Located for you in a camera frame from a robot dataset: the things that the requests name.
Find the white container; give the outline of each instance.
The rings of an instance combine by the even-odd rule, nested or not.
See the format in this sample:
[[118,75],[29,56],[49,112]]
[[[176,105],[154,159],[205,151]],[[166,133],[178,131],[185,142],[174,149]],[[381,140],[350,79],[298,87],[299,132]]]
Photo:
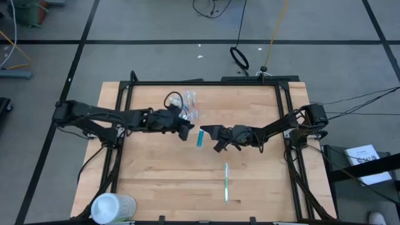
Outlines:
[[91,215],[98,224],[116,223],[130,219],[136,211],[131,196],[104,193],[97,197],[91,207]]

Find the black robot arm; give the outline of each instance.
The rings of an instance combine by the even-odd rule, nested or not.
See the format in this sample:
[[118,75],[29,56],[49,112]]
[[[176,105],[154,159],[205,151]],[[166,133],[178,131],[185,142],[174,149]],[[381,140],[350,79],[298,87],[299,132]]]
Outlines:
[[[298,123],[298,118],[304,118],[302,123]],[[307,145],[307,136],[312,133],[318,133],[320,138],[327,134],[326,131],[320,131],[328,124],[328,119],[322,105],[310,104],[295,109],[282,119],[263,127],[251,127],[244,125],[235,125],[232,128],[226,128],[223,125],[201,126],[200,128],[210,134],[212,140],[218,143],[214,150],[221,152],[226,150],[228,144],[232,144],[239,151],[240,146],[260,147],[268,139],[281,132],[288,132],[288,138],[291,146],[305,147]]]
[[[152,108],[115,111],[101,107],[90,106],[77,101],[58,101],[52,121],[59,127],[76,126],[84,134],[97,136],[102,144],[110,148],[119,145],[119,138],[126,133],[165,133],[178,132],[179,137],[186,141],[189,130],[194,127],[190,121],[181,119],[181,108],[170,104],[166,109],[154,111]],[[104,121],[118,124],[119,127],[103,127],[93,121]]]

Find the plastic bag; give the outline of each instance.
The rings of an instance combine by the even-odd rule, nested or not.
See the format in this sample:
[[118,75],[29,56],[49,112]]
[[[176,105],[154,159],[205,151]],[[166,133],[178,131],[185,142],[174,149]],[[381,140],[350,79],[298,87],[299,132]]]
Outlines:
[[186,90],[182,95],[183,106],[181,105],[181,98],[179,96],[171,96],[169,103],[174,104],[182,109],[179,117],[191,121],[192,123],[199,118],[199,110],[196,108],[196,91]]

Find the wooden table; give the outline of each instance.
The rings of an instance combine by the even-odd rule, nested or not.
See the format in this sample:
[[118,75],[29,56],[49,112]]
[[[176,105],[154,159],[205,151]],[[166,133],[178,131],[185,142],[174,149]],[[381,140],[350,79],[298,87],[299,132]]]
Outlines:
[[[118,82],[102,85],[99,107],[114,109]],[[303,82],[290,82],[293,107],[309,104]],[[131,109],[163,108],[171,91],[197,91],[200,118],[187,141],[178,134],[133,133],[127,137],[122,154],[117,193],[132,196],[137,202],[133,220],[157,221],[295,221],[296,215],[288,166],[283,159],[281,134],[264,145],[261,154],[255,147],[242,151],[213,150],[216,141],[204,133],[203,145],[196,147],[199,127],[206,124],[235,124],[263,127],[279,119],[275,90],[269,86],[134,86]],[[319,147],[315,140],[309,144]],[[89,141],[85,161],[100,147]],[[90,162],[81,174],[72,207],[79,214],[99,188],[105,151]],[[336,217],[321,153],[303,150],[311,192]],[[224,201],[224,164],[229,163],[229,204]],[[301,197],[306,218],[304,196]]]

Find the yellow cable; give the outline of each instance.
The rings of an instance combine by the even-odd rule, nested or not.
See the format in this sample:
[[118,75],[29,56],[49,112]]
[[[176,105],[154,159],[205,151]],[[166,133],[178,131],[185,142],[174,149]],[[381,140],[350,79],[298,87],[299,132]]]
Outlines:
[[269,55],[270,55],[271,50],[273,48],[273,42],[274,42],[276,34],[278,33],[279,25],[281,25],[281,22],[283,20],[283,16],[285,15],[286,8],[288,8],[288,3],[289,3],[289,0],[285,0],[285,5],[283,6],[281,15],[279,16],[279,20],[277,21],[277,24],[276,24],[276,27],[274,29],[274,32],[272,33],[271,42],[269,43],[269,48],[268,48],[268,53],[267,53],[267,60],[265,61],[265,66],[267,66],[267,64],[268,64]]
[[[1,34],[4,38],[6,38],[7,41],[8,41],[10,44],[12,44],[13,46],[15,46],[15,48],[18,49],[18,51],[20,51],[20,52],[27,58],[27,60],[29,60],[29,62],[31,61],[31,58],[29,58],[29,56],[26,55],[24,51],[22,51],[17,45],[15,45],[15,44],[13,43],[13,41],[10,40],[2,31],[0,31],[0,34]],[[27,64],[21,64],[21,65],[16,65],[16,66],[11,66],[11,67],[9,67],[9,68],[7,68],[7,69],[23,68],[23,67],[26,67],[26,66],[29,66],[29,63],[27,63]]]

